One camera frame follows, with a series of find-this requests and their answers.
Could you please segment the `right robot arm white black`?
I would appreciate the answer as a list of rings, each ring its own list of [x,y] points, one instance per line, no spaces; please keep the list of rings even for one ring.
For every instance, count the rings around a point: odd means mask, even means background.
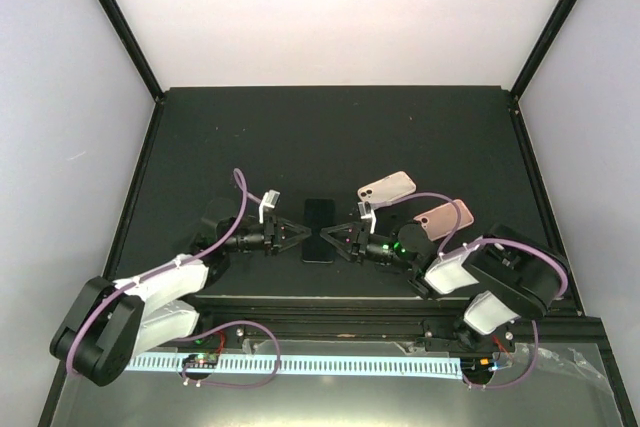
[[[373,233],[364,221],[326,227],[320,236],[351,263],[398,271],[424,300],[468,290],[461,314],[450,324],[427,328],[433,341],[460,352],[488,351],[497,330],[520,319],[542,319],[568,288],[559,255],[500,224],[449,253],[440,252],[417,221],[388,236]]]

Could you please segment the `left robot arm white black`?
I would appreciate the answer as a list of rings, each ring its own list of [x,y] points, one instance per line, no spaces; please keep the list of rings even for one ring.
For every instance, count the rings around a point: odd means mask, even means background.
[[[318,235],[310,221],[277,215],[268,203],[257,216],[207,220],[184,253],[167,263],[115,281],[88,280],[54,333],[49,353],[70,375],[97,386],[115,381],[135,357],[166,343],[207,344],[213,319],[188,297],[219,281],[233,254],[275,256]]]

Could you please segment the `black phone with dual camera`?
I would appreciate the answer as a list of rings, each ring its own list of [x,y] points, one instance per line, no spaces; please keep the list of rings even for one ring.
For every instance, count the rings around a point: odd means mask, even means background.
[[[303,224],[310,230],[311,235],[301,245],[303,262],[330,264],[334,261],[334,247],[322,238],[321,231],[335,225],[335,213],[335,201],[332,199],[305,200]]]

